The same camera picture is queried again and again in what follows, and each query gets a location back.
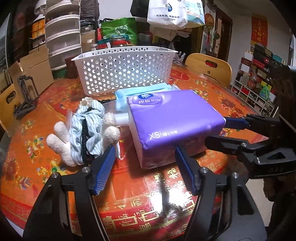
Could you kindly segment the purple tissue pack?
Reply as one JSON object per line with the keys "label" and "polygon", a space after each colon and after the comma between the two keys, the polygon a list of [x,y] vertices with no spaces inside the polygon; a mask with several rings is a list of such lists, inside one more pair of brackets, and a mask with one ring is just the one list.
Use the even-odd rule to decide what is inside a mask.
{"label": "purple tissue pack", "polygon": [[219,135],[226,123],[192,90],[156,92],[148,98],[134,95],[127,102],[129,129],[144,170],[175,162],[176,147],[191,156],[203,152],[205,138]]}

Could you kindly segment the white shelf with goods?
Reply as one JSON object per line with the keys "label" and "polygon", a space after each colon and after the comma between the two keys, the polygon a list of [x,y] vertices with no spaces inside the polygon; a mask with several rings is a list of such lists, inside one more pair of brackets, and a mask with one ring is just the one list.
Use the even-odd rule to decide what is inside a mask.
{"label": "white shelf with goods", "polygon": [[263,116],[276,112],[275,70],[284,65],[281,57],[263,45],[251,46],[241,58],[230,90]]}

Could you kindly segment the dark red cup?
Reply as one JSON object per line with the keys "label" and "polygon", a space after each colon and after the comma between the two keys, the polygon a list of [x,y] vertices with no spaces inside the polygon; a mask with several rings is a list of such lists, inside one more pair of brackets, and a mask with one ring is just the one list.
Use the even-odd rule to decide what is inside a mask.
{"label": "dark red cup", "polygon": [[78,77],[78,70],[75,64],[75,61],[72,61],[76,56],[71,56],[65,59],[66,68],[67,68],[67,78],[74,79]]}

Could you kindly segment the right wooden chair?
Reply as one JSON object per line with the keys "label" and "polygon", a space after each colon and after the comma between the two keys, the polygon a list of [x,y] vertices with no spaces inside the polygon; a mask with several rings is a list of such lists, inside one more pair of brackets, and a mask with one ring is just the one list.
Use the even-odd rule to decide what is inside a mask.
{"label": "right wooden chair", "polygon": [[187,57],[185,65],[198,73],[202,73],[217,80],[224,87],[230,85],[232,68],[229,63],[224,60],[201,53],[193,53]]}

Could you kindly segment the red wall banner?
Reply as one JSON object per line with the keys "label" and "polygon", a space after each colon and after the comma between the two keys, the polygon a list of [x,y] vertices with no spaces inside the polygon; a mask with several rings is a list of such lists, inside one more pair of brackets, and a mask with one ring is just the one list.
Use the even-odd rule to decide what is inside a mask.
{"label": "red wall banner", "polygon": [[267,47],[268,44],[268,22],[265,19],[252,16],[251,18],[251,45],[261,44]]}

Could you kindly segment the light blue hanging bag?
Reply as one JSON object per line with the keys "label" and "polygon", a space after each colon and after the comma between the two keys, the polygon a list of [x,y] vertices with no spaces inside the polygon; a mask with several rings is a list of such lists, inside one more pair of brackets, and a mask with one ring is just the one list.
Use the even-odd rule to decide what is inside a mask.
{"label": "light blue hanging bag", "polygon": [[185,1],[187,9],[187,24],[185,28],[197,28],[205,25],[204,9],[201,0]]}

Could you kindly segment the plush toy in striped clothes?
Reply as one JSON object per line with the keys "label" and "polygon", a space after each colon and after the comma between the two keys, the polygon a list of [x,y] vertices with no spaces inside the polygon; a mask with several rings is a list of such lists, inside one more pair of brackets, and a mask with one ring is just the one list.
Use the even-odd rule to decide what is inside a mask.
{"label": "plush toy in striped clothes", "polygon": [[109,145],[120,155],[120,130],[113,113],[91,97],[81,99],[75,113],[70,113],[69,126],[55,123],[54,133],[48,135],[47,145],[69,167],[85,165],[101,157]]}

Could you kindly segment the red floral tablecloth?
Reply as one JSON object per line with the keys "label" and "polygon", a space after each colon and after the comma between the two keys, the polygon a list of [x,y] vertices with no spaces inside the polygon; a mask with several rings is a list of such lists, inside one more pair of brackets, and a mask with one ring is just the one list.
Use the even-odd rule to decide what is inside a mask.
{"label": "red floral tablecloth", "polygon": [[[252,112],[241,99],[191,69],[174,65],[171,84],[191,89],[223,116]],[[56,122],[75,111],[84,91],[79,79],[59,79],[40,96],[38,106],[17,126],[1,174],[1,211],[24,228],[45,182],[53,172],[72,174],[46,144]],[[176,164],[143,170],[128,127],[120,129],[121,155],[114,163],[103,192],[94,197],[111,240],[170,240],[185,230],[195,206]]]}

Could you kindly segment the blue masks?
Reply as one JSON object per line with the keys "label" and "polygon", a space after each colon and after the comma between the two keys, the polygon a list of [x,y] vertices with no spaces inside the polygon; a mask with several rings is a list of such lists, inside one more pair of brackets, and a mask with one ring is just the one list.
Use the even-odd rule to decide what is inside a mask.
{"label": "blue masks", "polygon": [[127,98],[134,95],[139,95],[143,98],[148,98],[152,93],[180,90],[176,85],[160,83],[150,86],[132,87],[116,90],[115,109],[117,113],[114,117],[118,126],[128,126],[128,102]]}

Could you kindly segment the red-lidded glass jar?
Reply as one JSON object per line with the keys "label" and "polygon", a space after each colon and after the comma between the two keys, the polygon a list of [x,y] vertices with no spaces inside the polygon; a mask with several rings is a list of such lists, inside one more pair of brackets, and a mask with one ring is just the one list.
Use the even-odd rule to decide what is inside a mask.
{"label": "red-lidded glass jar", "polygon": [[110,45],[112,48],[123,47],[127,45],[125,36],[114,36],[110,39]]}

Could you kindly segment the green shopping bag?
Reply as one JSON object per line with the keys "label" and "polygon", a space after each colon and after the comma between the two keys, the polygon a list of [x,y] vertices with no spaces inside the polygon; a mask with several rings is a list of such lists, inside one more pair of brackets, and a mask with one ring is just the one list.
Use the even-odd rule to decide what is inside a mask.
{"label": "green shopping bag", "polygon": [[127,35],[131,44],[137,45],[137,25],[135,18],[120,18],[101,23],[104,39]]}

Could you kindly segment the cardboard box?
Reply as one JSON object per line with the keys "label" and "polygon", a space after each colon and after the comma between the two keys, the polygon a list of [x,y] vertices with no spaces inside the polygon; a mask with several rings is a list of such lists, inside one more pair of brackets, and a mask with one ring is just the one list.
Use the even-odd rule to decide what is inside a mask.
{"label": "cardboard box", "polygon": [[15,61],[15,63],[8,69],[8,73],[13,81],[16,95],[20,103],[24,101],[24,97],[17,81],[18,77],[23,75],[31,76],[39,94],[54,82],[49,63],[49,53],[45,45],[43,49],[39,49],[39,51],[32,52],[29,55],[22,57],[20,63]]}

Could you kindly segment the black phone stand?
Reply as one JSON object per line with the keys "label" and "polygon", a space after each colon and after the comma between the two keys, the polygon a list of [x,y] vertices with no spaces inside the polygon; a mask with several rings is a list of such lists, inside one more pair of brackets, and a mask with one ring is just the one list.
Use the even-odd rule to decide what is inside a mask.
{"label": "black phone stand", "polygon": [[37,100],[40,95],[31,76],[22,75],[17,78],[17,82],[23,96],[23,102],[15,106],[13,115],[17,120],[21,120],[37,107]]}

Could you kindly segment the white perforated plastic basket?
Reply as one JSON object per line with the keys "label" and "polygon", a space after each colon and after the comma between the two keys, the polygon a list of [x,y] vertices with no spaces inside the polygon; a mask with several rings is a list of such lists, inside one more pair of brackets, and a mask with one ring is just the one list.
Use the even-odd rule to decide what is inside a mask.
{"label": "white perforated plastic basket", "polygon": [[157,46],[124,46],[82,53],[72,60],[87,96],[168,83],[177,51]]}

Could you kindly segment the left wooden chair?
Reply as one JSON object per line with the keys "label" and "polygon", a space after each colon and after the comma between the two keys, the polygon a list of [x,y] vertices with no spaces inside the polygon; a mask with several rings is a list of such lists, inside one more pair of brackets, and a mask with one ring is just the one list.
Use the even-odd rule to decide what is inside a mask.
{"label": "left wooden chair", "polygon": [[20,105],[14,85],[10,85],[1,93],[1,127],[9,137],[12,137],[21,125],[21,121],[14,116],[15,107]]}

